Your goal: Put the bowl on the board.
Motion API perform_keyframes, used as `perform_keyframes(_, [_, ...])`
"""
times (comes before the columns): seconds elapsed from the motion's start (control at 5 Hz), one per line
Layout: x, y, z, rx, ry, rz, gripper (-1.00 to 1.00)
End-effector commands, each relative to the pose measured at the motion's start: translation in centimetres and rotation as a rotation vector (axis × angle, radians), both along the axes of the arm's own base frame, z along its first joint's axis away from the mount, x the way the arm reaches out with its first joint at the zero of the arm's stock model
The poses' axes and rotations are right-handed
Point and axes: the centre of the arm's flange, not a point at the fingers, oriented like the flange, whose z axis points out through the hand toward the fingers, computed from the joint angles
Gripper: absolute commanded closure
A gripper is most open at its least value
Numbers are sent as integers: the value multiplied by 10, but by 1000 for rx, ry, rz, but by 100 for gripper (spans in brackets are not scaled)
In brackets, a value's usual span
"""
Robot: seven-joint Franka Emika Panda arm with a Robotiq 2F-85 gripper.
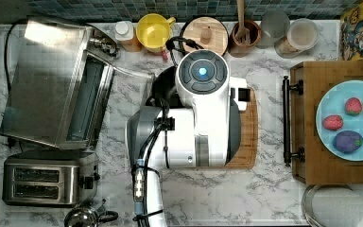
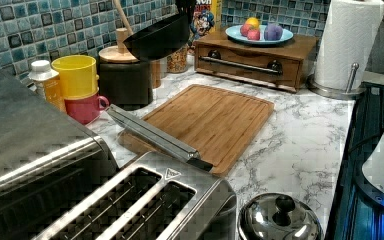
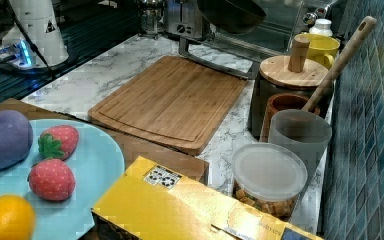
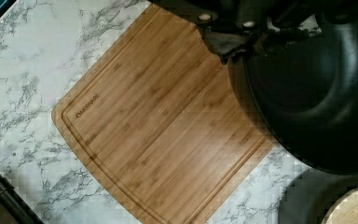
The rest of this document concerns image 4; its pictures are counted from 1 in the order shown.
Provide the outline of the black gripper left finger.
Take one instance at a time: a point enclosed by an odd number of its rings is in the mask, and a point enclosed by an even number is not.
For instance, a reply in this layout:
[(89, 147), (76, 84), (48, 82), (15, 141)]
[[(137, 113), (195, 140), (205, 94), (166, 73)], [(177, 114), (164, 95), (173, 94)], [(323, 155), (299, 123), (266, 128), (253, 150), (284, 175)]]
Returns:
[(172, 14), (196, 25), (207, 49), (222, 63), (245, 52), (260, 35), (257, 19), (242, 19), (246, 0), (150, 0)]

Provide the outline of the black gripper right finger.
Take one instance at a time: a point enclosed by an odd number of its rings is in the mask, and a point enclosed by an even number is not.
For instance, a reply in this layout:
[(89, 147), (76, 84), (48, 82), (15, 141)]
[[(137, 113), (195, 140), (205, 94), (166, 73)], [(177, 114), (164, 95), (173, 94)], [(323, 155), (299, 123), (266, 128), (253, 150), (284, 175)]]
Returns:
[(358, 21), (358, 0), (278, 0), (268, 13), (266, 28), (255, 41), (255, 52), (276, 54), (288, 45), (318, 36), (325, 22)]

